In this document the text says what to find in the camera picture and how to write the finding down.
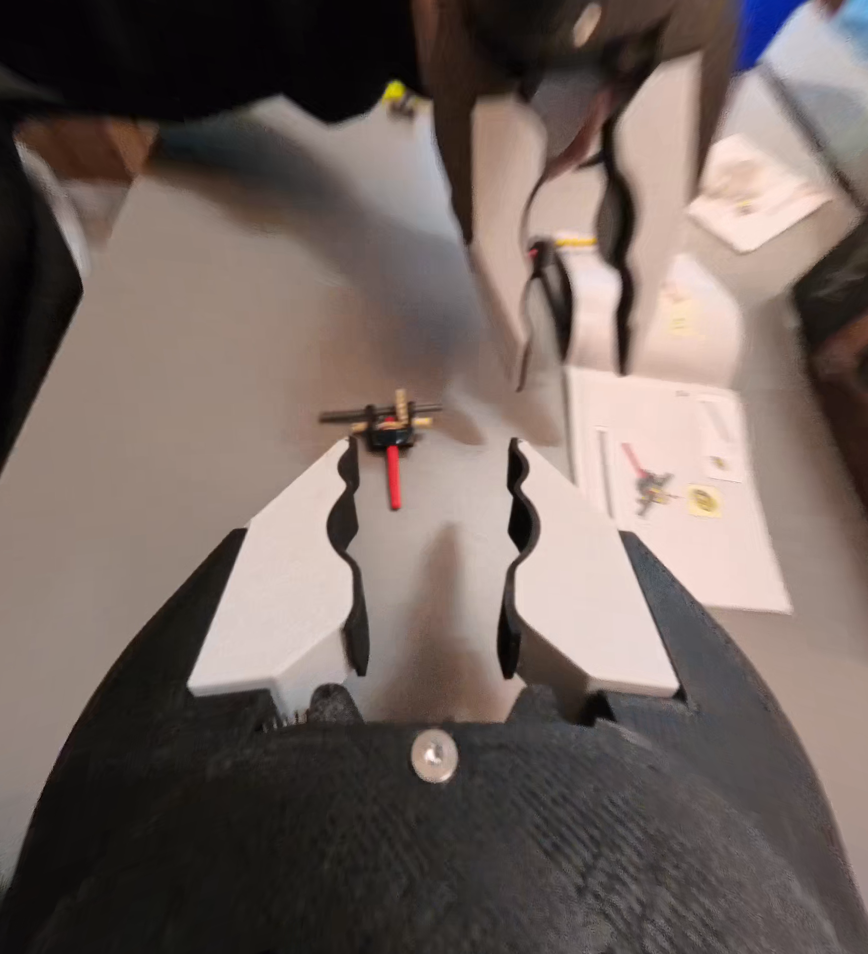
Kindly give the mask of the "grey lego axle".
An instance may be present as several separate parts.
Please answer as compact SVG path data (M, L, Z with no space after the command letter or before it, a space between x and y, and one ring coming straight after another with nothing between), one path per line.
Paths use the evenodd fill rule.
M361 408L322 411L318 422L324 424L364 424L384 423L394 418L397 423L412 423L422 426L421 421L429 422L433 416L443 411L443 405L437 402L417 402L408 400L403 404L367 404Z

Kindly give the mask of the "blue plastic bin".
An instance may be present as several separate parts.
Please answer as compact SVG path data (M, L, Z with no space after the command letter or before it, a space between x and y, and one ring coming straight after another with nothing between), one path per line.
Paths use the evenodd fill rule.
M747 1L741 3L738 71L749 70L803 1ZM817 2L842 35L868 57L868 1Z

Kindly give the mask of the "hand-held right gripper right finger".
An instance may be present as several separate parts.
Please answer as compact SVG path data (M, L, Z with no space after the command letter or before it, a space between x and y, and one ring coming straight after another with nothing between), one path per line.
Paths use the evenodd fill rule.
M598 694L666 701L681 682L612 520L534 447L507 450L500 673L551 689L578 716Z

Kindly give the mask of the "small leaflet with car picture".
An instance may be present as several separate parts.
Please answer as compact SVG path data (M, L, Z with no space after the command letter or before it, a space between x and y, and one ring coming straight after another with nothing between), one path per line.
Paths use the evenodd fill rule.
M733 135L709 150L690 220L732 252L754 252L809 218L830 191Z

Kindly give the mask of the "instruction booklet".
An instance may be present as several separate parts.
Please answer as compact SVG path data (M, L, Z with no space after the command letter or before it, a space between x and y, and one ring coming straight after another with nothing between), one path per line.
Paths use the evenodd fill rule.
M730 388L745 323L692 257L673 257L630 370L618 370L619 278L591 240L557 242L572 303L563 363L574 481L702 604L790 614L792 603Z

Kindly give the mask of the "lego frame with yellow axle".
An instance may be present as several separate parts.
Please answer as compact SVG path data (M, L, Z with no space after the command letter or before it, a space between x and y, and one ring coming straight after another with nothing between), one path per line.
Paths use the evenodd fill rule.
M530 240L531 278L547 307L563 365L596 363L598 239L593 233L564 232Z

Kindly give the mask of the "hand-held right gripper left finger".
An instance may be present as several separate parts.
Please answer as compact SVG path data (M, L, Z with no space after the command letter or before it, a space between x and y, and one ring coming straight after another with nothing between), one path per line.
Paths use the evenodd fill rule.
M319 687L366 674L353 438L336 441L249 520L189 674L196 697L250 691L309 707Z

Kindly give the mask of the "brown wooden cabinet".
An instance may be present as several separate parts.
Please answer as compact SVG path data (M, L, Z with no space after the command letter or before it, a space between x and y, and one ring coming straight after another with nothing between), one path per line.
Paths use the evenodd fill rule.
M158 127L109 116L54 116L25 121L15 137L62 179L130 185L149 161Z

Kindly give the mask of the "black lego gear assembly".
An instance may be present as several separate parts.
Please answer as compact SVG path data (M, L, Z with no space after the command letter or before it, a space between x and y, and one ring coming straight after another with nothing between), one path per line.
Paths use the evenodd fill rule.
M354 411L348 424L366 447L383 458L388 502L392 511L402 508L401 460L415 447L419 433L432 427L442 411L436 401L417 401L405 388L397 388L387 404L368 403Z

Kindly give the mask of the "person's left forearm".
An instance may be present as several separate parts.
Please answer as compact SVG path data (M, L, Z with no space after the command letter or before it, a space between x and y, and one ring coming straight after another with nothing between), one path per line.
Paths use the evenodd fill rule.
M160 121L283 95L337 123L420 87L397 1L0 1L0 68L29 99Z

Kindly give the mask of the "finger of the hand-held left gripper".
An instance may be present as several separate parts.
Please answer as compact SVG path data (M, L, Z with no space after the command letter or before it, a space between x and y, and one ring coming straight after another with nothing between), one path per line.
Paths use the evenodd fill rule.
M533 340L527 218L547 160L547 132L518 97L485 97L472 118L472 237L468 253L510 385L524 388Z
M699 71L655 71L603 127L597 233L600 254L619 279L613 323L620 375L631 372L645 343L681 243L695 185L700 87Z

